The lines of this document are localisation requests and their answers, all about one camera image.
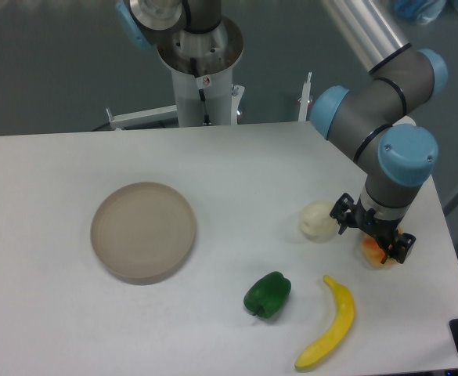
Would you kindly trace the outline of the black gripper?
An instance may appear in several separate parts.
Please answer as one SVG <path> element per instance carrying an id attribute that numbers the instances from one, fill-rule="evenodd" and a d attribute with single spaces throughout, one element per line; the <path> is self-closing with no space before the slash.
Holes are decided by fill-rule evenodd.
<path id="1" fill-rule="evenodd" d="M 416 238 L 412 234 L 396 231 L 400 219 L 379 219 L 375 215 L 373 208 L 365 209 L 361 204 L 356 205 L 348 193 L 339 197 L 330 212 L 330 217 L 339 225 L 339 234 L 343 234 L 347 228 L 358 227 L 381 243 L 380 248 L 384 252 L 381 264 L 389 259 L 403 264 L 411 254 Z"/>

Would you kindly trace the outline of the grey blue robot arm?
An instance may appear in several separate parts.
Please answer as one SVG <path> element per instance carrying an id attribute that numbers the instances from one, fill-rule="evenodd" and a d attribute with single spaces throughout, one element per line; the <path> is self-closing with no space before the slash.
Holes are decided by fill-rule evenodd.
<path id="1" fill-rule="evenodd" d="M 415 50 L 379 2 L 323 7 L 372 78 L 358 92 L 327 89 L 310 111 L 323 138 L 367 175 L 359 199 L 342 195 L 330 215 L 340 228 L 372 237 L 383 260 L 401 263 L 416 239 L 398 225 L 438 158 L 434 136 L 402 119 L 443 89 L 447 66 L 434 51 Z M 243 37 L 221 2 L 119 1 L 116 11 L 129 38 L 144 49 L 156 46 L 169 68 L 181 126 L 236 121 L 232 68 Z"/>

